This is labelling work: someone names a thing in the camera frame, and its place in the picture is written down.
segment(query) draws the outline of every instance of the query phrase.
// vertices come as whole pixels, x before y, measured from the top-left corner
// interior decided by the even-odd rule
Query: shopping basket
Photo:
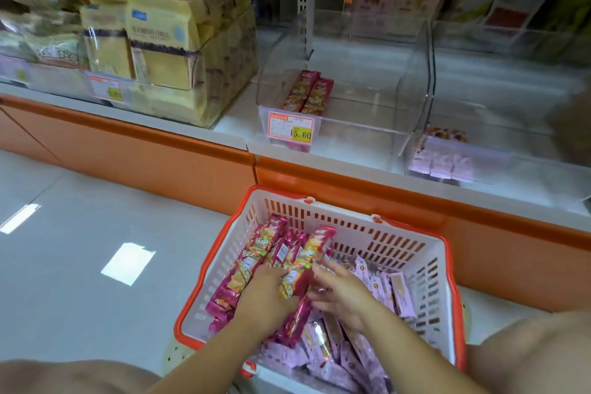
[[[462,302],[453,279],[450,245],[444,238],[379,215],[360,214],[262,186],[248,190],[238,212],[228,219],[213,243],[197,285],[175,323],[177,340],[197,350],[211,337],[208,328],[212,317],[205,311],[207,301],[234,265],[255,227],[273,213],[288,218],[298,232],[311,233],[323,224],[334,226],[336,259],[360,255],[380,270],[402,271],[417,312],[417,318],[408,321],[409,326],[464,370]],[[301,370],[289,370],[256,356],[244,368],[292,392],[341,392]]]

